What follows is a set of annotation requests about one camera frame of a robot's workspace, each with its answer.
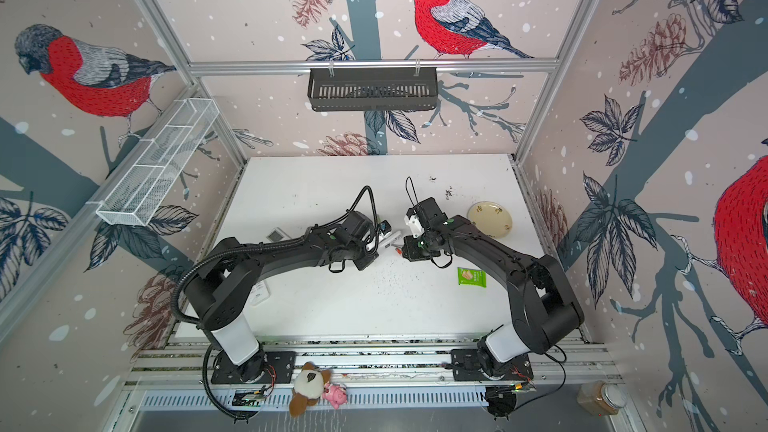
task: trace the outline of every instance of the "wall shelf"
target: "wall shelf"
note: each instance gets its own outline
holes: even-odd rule
[[[151,139],[96,214],[106,223],[146,226],[219,115],[211,99],[186,99]]]

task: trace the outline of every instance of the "plate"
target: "plate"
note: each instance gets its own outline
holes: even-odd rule
[[[512,216],[496,202],[476,203],[469,208],[467,218],[480,232],[492,238],[504,237],[512,230]]]

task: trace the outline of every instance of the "jar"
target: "jar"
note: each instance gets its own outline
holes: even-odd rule
[[[596,380],[581,386],[576,401],[592,415],[616,415],[627,405],[627,395],[617,385]]]

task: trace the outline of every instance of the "bullfinch illustration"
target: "bullfinch illustration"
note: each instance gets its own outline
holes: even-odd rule
[[[690,261],[720,271],[754,312],[754,320],[741,332],[728,327],[722,318],[710,318],[734,337],[736,348],[728,351],[742,355],[744,336],[768,328],[768,156],[725,189],[715,207],[714,229],[717,260],[696,257],[685,238],[673,237],[682,241],[688,254],[683,273],[690,270]]]
[[[128,133],[118,144],[130,136],[139,138],[130,130],[130,114],[144,102],[152,103],[149,91],[159,76],[176,70],[115,47],[81,42],[44,24],[24,29],[15,46],[24,72],[40,72],[73,106],[95,116],[125,117]]]
[[[469,0],[414,0],[416,30],[437,55],[463,55],[476,50],[501,49],[523,59],[531,56],[515,49],[485,17],[483,10]]]

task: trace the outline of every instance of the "bird head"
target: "bird head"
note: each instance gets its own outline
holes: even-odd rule
[[[22,64],[24,72],[53,72],[48,60],[48,46],[61,36],[60,30],[45,24],[34,24],[22,30],[16,37],[15,45],[18,63]]]

